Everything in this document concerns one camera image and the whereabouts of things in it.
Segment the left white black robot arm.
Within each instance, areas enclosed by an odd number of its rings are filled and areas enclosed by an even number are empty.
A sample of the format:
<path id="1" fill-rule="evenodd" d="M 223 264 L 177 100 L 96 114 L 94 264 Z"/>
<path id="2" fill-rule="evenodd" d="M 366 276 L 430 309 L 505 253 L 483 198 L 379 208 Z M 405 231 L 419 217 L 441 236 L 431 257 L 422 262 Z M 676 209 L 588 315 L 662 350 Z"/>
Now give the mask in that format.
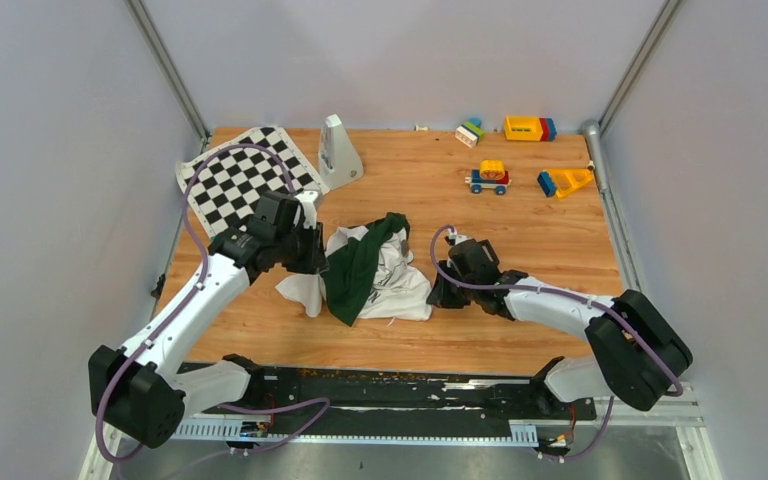
<path id="1" fill-rule="evenodd" d="M 230 302 L 263 273 L 326 270 L 324 200 L 317 190 L 267 192 L 238 227 L 217 234 L 193 276 L 142 330 L 117 349 L 100 346 L 88 362 L 96 419 L 157 448 L 186 418 L 231 403 L 243 413 L 266 400 L 263 370 L 237 354 L 200 369 L 181 369 L 190 350 Z"/>

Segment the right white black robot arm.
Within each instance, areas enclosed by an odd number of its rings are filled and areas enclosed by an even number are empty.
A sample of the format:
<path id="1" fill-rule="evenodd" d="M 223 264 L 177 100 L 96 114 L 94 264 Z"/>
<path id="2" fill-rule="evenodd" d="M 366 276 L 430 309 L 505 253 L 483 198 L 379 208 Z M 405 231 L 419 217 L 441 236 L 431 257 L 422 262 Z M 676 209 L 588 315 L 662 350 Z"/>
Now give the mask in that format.
<path id="1" fill-rule="evenodd" d="M 435 262 L 428 304 L 476 304 L 489 315 L 539 323 L 588 343 L 590 355 L 556 357 L 535 375 L 531 403 L 540 415 L 556 417 L 570 403 L 604 396 L 649 411 L 662 397 L 681 395 L 679 378 L 693 355 L 645 294 L 576 292 L 522 271 L 501 271 L 487 240 L 450 233 L 446 242 L 448 254 Z"/>

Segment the white green garment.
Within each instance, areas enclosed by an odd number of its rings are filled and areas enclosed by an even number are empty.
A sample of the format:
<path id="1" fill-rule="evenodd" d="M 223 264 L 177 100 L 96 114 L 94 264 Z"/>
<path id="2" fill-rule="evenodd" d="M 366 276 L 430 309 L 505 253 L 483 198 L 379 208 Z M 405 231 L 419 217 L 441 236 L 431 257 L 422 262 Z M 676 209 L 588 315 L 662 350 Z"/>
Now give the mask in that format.
<path id="1" fill-rule="evenodd" d="M 324 310 L 351 327 L 359 319 L 426 321 L 432 285 L 412 265 L 411 226 L 403 213 L 389 212 L 365 225 L 339 227 L 327 241 L 328 269 L 293 274 L 277 292 L 299 303 L 311 318 Z"/>

